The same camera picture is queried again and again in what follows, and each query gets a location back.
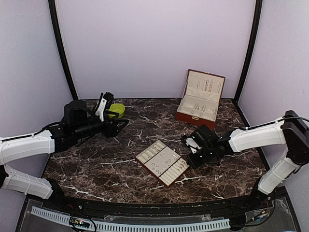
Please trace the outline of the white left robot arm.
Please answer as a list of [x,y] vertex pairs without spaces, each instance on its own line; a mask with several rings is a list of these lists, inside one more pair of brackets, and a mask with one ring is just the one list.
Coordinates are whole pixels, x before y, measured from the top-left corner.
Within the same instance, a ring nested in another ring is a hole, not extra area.
[[55,180],[17,171],[8,163],[39,154],[63,152],[99,133],[106,138],[116,137],[129,120],[121,119],[118,113],[112,113],[110,106],[105,99],[101,99],[94,109],[89,109],[85,101],[72,101],[64,106],[64,116],[60,122],[51,123],[32,134],[1,138],[1,189],[49,199],[56,210],[65,210],[68,199],[63,196],[63,190]]

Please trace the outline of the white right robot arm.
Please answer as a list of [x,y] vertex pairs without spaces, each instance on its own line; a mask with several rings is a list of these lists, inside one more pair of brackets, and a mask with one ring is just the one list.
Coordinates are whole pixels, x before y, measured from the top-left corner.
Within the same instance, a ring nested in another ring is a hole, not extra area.
[[188,165],[196,169],[205,163],[220,161],[224,156],[269,145],[286,145],[273,167],[264,174],[247,198],[246,205],[256,210],[277,185],[309,162],[308,119],[295,111],[287,111],[274,121],[245,128],[236,128],[218,136],[206,125],[199,126],[183,142],[191,149]]

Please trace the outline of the beige jewelry tray insert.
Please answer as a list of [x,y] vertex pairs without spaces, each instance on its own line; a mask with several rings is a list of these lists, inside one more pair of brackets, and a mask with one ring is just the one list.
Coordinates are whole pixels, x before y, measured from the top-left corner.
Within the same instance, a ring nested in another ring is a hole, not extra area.
[[167,188],[189,169],[186,160],[160,140],[139,153],[136,160]]

